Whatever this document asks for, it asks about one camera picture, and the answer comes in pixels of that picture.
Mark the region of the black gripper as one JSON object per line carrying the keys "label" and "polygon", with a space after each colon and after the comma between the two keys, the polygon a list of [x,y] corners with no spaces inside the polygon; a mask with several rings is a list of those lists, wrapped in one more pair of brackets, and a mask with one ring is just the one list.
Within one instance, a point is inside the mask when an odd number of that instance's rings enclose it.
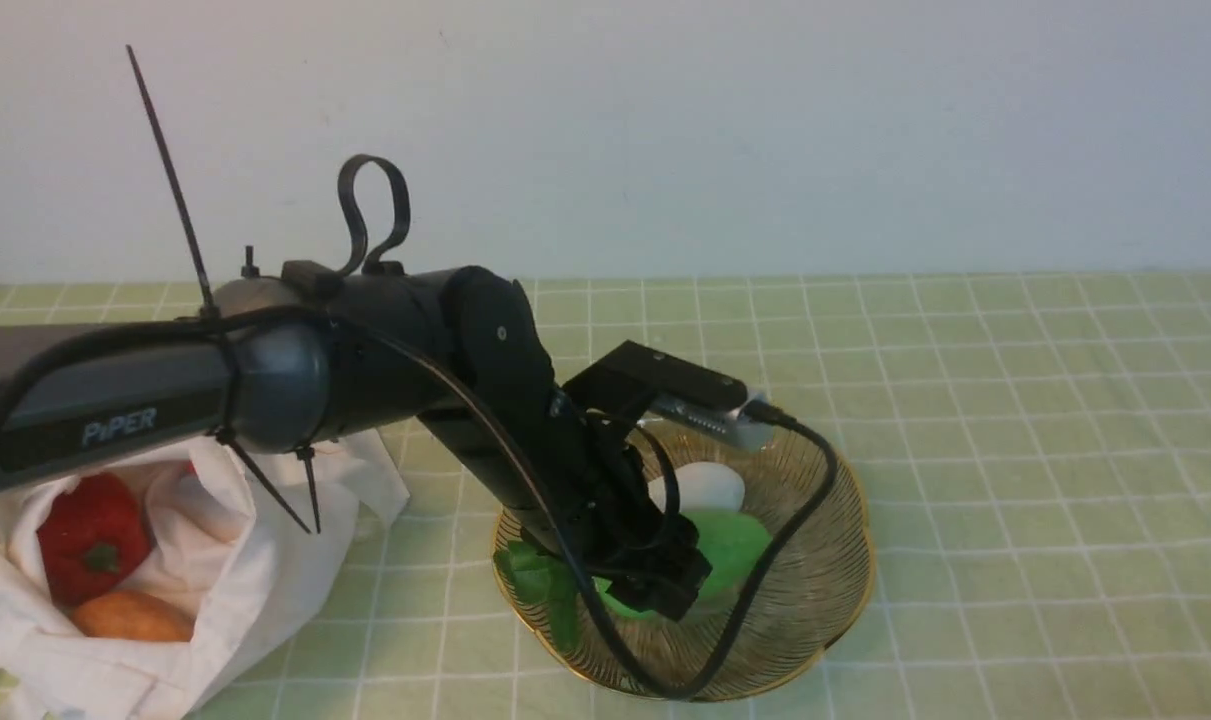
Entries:
{"label": "black gripper", "polygon": [[553,536],[559,520],[613,601],[679,621],[713,565],[682,543],[679,522],[652,502],[641,453],[629,442],[632,430],[629,417],[582,413],[569,401],[526,402],[524,448],[550,511],[530,511],[524,538],[566,560]]}

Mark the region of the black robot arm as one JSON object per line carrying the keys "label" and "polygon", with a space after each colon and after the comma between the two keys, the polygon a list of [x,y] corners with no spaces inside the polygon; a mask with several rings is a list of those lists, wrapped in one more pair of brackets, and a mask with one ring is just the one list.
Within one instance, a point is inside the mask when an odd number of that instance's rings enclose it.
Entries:
{"label": "black robot arm", "polygon": [[[375,247],[354,198],[371,163],[394,191]],[[645,413],[737,407],[744,384],[635,341],[559,384],[517,282],[384,259],[411,219],[395,165],[349,159],[339,196],[352,232],[339,270],[248,273],[194,318],[0,327],[0,493],[195,436],[303,454],[414,417],[536,551],[604,578],[629,609],[682,620],[711,565],[677,499],[652,501],[629,437]]]}

